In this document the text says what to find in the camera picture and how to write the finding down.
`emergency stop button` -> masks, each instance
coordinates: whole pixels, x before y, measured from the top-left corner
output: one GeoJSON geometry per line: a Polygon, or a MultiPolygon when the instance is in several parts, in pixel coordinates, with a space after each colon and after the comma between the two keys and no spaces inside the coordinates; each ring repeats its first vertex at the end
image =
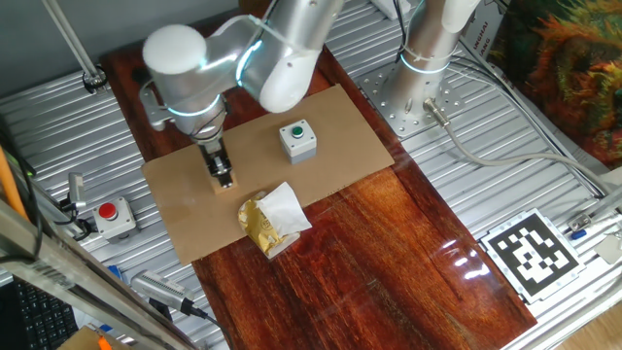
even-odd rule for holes
{"type": "Polygon", "coordinates": [[[99,216],[106,220],[114,220],[118,214],[117,207],[113,203],[104,203],[99,207],[99,216]]]}

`robotic arm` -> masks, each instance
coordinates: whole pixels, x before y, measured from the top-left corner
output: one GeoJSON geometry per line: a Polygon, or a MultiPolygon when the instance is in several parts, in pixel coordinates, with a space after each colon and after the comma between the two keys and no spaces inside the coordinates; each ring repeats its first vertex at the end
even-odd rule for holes
{"type": "Polygon", "coordinates": [[[157,93],[142,88],[150,123],[171,121],[199,148],[221,186],[232,185],[222,141],[226,108],[222,92],[240,86],[269,112],[297,104],[309,88],[330,27],[344,0],[275,0],[263,20],[240,16],[204,39],[185,25],[149,36],[145,63],[157,93]]]}
{"type": "MultiPolygon", "coordinates": [[[[175,123],[199,146],[210,174],[223,188],[232,186],[222,93],[242,87],[272,113],[295,106],[344,1],[273,0],[263,19],[234,17],[207,39],[185,25],[160,28],[143,48],[153,80],[140,98],[150,123],[157,130],[175,123]]],[[[479,1],[429,0],[413,15],[401,61],[386,83],[387,98],[405,114],[424,113],[423,101],[439,93],[449,56],[479,1]]]]}

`reddish wood surface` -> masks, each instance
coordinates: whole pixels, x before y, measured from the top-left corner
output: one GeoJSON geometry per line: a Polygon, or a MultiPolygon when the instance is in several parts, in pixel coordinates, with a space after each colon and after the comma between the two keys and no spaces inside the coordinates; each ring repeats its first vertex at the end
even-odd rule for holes
{"type": "MultiPolygon", "coordinates": [[[[131,78],[144,69],[140,49],[111,53],[102,63],[145,160],[190,143],[172,126],[156,132],[147,123],[140,85],[131,78]]],[[[235,348],[498,349],[534,325],[325,49],[308,93],[335,84],[344,87],[396,164],[304,208],[313,228],[272,261],[246,237],[192,263],[235,348]],[[461,258],[466,263],[456,266],[461,258]]],[[[225,128],[266,113],[243,89],[225,96],[232,107],[225,128]]]]}

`metal mounting plate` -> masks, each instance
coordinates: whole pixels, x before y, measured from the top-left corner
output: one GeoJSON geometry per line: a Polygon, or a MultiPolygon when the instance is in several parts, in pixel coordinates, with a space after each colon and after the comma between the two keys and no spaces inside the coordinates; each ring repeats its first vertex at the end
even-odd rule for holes
{"type": "MultiPolygon", "coordinates": [[[[367,95],[367,98],[378,113],[387,121],[397,137],[404,139],[427,129],[430,125],[436,125],[436,121],[428,113],[420,116],[407,115],[404,113],[403,108],[392,106],[384,100],[383,87],[395,66],[394,63],[390,63],[362,75],[359,79],[359,87],[367,95]]],[[[457,115],[463,111],[464,101],[446,81],[440,84],[438,97],[436,98],[436,104],[442,112],[445,112],[447,117],[457,115]]]]}

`cardboard sheet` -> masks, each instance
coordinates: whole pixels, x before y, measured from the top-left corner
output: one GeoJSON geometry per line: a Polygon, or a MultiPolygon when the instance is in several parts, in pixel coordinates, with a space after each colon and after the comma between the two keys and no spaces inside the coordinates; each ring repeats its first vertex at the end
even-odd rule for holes
{"type": "Polygon", "coordinates": [[[224,135],[238,186],[218,195],[196,146],[143,165],[157,208],[183,265],[245,236],[237,211],[259,191],[288,182],[302,207],[394,163],[341,86],[302,100],[282,114],[245,122],[224,135]],[[318,139],[317,154],[291,165],[279,128],[306,119],[318,139]]]}

